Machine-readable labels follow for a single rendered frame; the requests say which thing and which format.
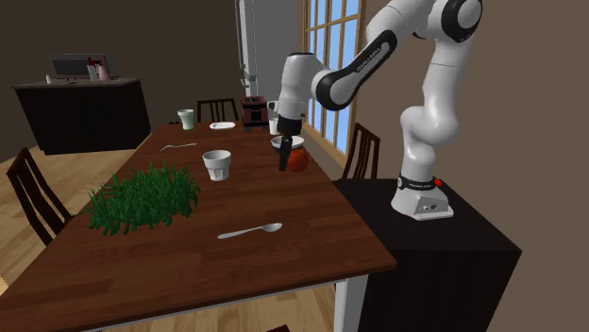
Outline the dark wooden chair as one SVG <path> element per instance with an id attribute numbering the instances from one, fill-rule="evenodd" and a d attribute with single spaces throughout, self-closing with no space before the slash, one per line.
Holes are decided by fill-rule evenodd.
<path id="1" fill-rule="evenodd" d="M 197 109 L 196 109 L 196 121 L 198 123 L 202 122 L 202 107 L 204 105 L 209 106 L 210 110 L 210 119 L 215 122 L 227 122 L 227 115 L 225 105 L 230 105 L 232 109 L 232 114 L 234 116 L 235 121 L 239 121 L 240 117 L 237 111 L 237 107 L 235 104 L 235 100 L 233 98 L 224 98 L 224 99 L 209 99 L 209 100 L 199 100 L 197 102 Z"/>
<path id="2" fill-rule="evenodd" d="M 356 160 L 356 166 L 352 178 L 365 178 L 369 157 L 372 157 L 370 178 L 376 179 L 378 177 L 380 138 L 359 123 L 355 123 L 354 125 L 352 142 L 345 163 L 342 179 L 348 178 L 354 153 L 356 151 L 357 142 L 360 143 L 359 154 Z"/>
<path id="3" fill-rule="evenodd" d="M 73 218 L 73 214 L 51 190 L 27 148 L 20 150 L 7 170 L 7 176 L 30 225 L 41 241 L 49 245 L 53 237 L 40 217 L 58 235 Z"/>

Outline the black sideboard with monitor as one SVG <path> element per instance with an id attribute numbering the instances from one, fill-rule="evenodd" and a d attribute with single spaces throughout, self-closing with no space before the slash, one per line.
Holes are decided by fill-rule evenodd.
<path id="1" fill-rule="evenodd" d="M 141 80 L 119 76 L 108 54 L 53 54 L 54 75 L 15 85 L 46 155 L 135 149 L 151 127 Z"/>

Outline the brown wooden dining table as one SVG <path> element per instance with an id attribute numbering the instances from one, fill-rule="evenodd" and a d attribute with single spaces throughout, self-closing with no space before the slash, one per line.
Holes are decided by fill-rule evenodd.
<path id="1" fill-rule="evenodd" d="M 226 180 L 210 179 L 213 150 L 231 153 Z M 191 216 L 114 236 L 75 217 L 0 295 L 0 332 L 96 331 L 320 285 L 337 286 L 334 332 L 358 332 L 368 275 L 395 259 L 315 162 L 280 171 L 265 130 L 165 124 L 118 175 L 165 163 L 201 190 Z"/>

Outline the white ribbed cup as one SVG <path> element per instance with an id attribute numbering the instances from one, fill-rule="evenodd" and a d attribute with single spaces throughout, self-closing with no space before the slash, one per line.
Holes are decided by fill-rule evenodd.
<path id="1" fill-rule="evenodd" d="M 223 181 L 229 177 L 229 165 L 231 162 L 231 153 L 229 151 L 209 151 L 202 158 L 212 181 Z"/>

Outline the grey refrigerator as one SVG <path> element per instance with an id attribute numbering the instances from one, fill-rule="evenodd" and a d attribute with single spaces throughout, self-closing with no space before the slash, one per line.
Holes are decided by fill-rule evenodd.
<path id="1" fill-rule="evenodd" d="M 244 92 L 276 100 L 285 59 L 304 50 L 303 0 L 234 0 L 234 9 Z"/>

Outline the green grass plant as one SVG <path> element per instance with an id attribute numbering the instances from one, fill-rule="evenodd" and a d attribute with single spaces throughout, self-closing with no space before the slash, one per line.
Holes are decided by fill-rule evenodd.
<path id="1" fill-rule="evenodd" d="M 105 236 L 127 235 L 141 226 L 169 226 L 178 214 L 190 217 L 200 192 L 188 166 L 150 165 L 132 170 L 129 177 L 113 175 L 109 184 L 89 192 L 90 203 L 81 212 L 90 216 L 90 229 L 102 230 Z"/>

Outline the black robot stand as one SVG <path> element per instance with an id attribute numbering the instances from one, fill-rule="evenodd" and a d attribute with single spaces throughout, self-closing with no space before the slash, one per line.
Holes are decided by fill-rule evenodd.
<path id="1" fill-rule="evenodd" d="M 486 332 L 520 249 L 448 185 L 454 214 L 419 222 L 391 207 L 393 179 L 337 187 L 397 262 L 370 274 L 358 332 Z"/>

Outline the wooden framed window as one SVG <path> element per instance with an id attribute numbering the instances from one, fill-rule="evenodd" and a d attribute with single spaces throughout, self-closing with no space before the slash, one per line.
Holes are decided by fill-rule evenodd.
<path id="1" fill-rule="evenodd" d="M 349 64 L 360 49 L 364 2 L 303 0 L 304 50 L 332 71 Z M 353 123 L 353 105 L 332 111 L 311 99 L 304 128 L 330 155 L 344 163 Z"/>

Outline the dark red toaster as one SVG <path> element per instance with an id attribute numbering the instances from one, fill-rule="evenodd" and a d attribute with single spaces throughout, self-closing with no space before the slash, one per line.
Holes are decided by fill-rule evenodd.
<path id="1" fill-rule="evenodd" d="M 267 103 L 263 96 L 246 96 L 241 99 L 244 126 L 268 125 Z"/>

